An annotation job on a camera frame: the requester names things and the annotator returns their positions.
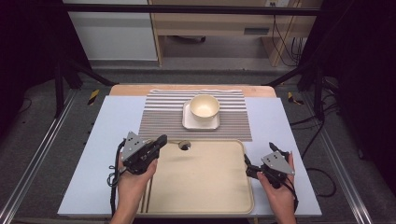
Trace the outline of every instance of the white cabinet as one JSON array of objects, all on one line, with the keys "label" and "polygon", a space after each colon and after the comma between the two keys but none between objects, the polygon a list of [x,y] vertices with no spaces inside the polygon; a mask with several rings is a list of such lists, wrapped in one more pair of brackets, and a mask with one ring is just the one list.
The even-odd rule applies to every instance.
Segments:
[{"label": "white cabinet", "polygon": [[[64,2],[147,4],[147,0],[64,0]],[[158,60],[148,13],[69,12],[69,15],[89,60]]]}]

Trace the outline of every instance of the wrist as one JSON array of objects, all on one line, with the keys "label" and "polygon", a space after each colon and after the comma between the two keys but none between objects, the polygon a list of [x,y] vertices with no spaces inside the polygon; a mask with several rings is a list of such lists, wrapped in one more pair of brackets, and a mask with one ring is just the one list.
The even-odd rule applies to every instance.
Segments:
[{"label": "wrist", "polygon": [[111,218],[111,224],[130,224],[134,221],[134,214],[136,211],[132,209],[126,209],[124,207],[119,207]]},{"label": "wrist", "polygon": [[294,214],[292,215],[287,215],[287,216],[282,216],[282,217],[276,217],[276,222],[277,224],[296,224],[297,220]]}]

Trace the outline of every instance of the white bowl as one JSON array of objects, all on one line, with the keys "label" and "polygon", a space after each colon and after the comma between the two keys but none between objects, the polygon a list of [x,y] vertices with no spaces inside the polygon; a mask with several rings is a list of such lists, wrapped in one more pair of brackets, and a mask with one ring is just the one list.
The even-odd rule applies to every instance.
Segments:
[{"label": "white bowl", "polygon": [[218,99],[209,94],[199,94],[190,101],[190,111],[200,121],[213,119],[220,110]]}]

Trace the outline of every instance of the striped mat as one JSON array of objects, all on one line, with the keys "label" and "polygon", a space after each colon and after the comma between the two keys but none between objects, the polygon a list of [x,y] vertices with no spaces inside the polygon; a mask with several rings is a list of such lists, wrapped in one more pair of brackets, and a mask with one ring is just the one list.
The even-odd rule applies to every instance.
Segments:
[{"label": "striped mat", "polygon": [[[183,105],[197,94],[211,94],[220,103],[220,125],[215,130],[183,127]],[[169,139],[239,139],[251,142],[245,97],[242,91],[151,91],[146,99],[139,136],[153,139],[166,134]]]}]

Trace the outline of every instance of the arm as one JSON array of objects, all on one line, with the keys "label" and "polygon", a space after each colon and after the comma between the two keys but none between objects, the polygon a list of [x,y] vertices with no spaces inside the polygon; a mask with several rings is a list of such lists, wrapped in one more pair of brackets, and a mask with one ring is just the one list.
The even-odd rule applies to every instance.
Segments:
[{"label": "arm", "polygon": [[119,202],[111,224],[130,224],[134,221],[140,200],[146,190],[146,185],[157,170],[158,160],[154,160],[142,175],[132,175],[125,172],[120,176],[118,184]]},{"label": "arm", "polygon": [[[289,165],[294,169],[292,153],[289,155]],[[259,178],[265,193],[267,194],[268,201],[271,209],[273,210],[276,221],[278,224],[293,224],[296,223],[294,216],[294,196],[285,186],[281,186],[279,189],[274,189],[269,183],[267,177],[262,173],[258,172],[257,177]],[[294,176],[288,175],[288,179],[291,183],[294,183]]]}]

